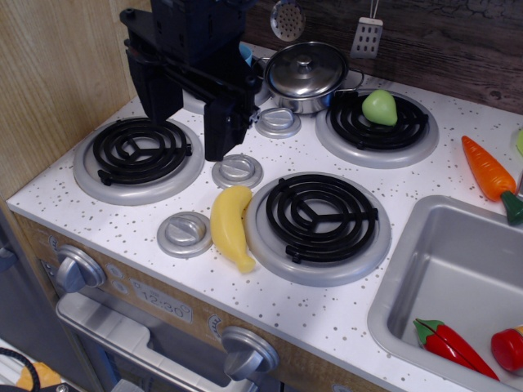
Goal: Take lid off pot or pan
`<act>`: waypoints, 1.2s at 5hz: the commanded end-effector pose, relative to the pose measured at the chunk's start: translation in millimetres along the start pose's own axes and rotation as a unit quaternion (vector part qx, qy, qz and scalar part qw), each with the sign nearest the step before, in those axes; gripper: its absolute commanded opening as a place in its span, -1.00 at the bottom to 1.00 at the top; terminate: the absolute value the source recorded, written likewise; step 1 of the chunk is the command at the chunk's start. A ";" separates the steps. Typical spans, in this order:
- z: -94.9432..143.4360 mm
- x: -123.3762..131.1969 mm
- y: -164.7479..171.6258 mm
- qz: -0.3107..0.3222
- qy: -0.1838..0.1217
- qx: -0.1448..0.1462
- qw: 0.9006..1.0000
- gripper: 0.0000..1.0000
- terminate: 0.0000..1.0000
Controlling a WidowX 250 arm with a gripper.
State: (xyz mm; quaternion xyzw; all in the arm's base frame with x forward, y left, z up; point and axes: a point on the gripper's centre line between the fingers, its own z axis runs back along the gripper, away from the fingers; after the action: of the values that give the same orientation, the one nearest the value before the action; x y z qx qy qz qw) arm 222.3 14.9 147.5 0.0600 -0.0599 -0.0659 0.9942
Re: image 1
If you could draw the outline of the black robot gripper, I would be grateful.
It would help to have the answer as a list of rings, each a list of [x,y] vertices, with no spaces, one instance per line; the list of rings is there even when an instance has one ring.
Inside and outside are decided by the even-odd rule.
[[[152,123],[162,123],[183,108],[184,90],[210,102],[203,113],[209,162],[222,161],[241,145],[259,114],[253,104],[260,84],[239,53],[253,4],[153,1],[150,11],[126,8],[119,15],[128,31],[132,81]]]

